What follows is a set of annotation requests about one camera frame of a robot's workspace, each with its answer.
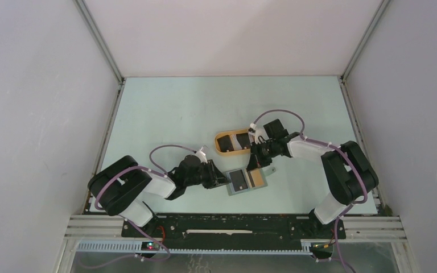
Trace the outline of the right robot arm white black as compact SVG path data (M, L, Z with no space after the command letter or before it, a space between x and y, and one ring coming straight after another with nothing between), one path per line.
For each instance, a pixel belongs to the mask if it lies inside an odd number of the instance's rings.
M312 139L301 132L289 133L279 119L263 127L251 123L252 137L247 171L269 166L276 156L305 159L323 167L329 194L309 213L308 230L322 238L331 230L331 222L352 206L368 200L379 179L361 147L354 141L339 146Z

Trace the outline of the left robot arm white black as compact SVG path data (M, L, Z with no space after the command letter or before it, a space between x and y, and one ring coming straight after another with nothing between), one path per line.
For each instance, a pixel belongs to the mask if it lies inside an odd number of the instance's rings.
M174 200L191 186L213 189L229 183L213 160L196 155L187 155L166 173L140 166L132 156L126 155L94 175L88 182L88 189L95 198L96 209L133 222L137 232L150 237L156 232L157 221L151 208L139 200L140 194Z

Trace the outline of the black VIP credit card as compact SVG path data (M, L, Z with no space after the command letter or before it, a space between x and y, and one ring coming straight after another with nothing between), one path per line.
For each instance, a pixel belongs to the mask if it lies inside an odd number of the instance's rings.
M231 171L229 172L229 177L233 192L239 192L249 188L243 170Z

